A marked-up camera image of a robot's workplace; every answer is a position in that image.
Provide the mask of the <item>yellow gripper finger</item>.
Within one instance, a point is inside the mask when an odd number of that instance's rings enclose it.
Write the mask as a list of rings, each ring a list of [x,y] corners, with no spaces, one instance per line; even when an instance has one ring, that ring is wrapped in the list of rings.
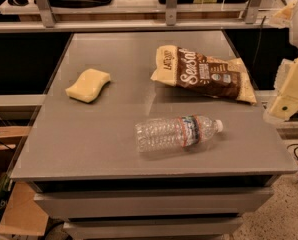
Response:
[[[298,112],[298,58],[283,59],[274,82],[274,95],[263,114],[267,123],[279,124]]]

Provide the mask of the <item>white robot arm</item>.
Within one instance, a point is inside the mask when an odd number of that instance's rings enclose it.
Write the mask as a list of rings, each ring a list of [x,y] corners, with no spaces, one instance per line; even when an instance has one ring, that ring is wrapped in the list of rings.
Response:
[[[289,42],[298,48],[298,0],[277,12],[271,22],[289,27]],[[273,95],[268,100],[263,119],[272,124],[289,120],[298,112],[298,57],[284,59],[277,71]]]

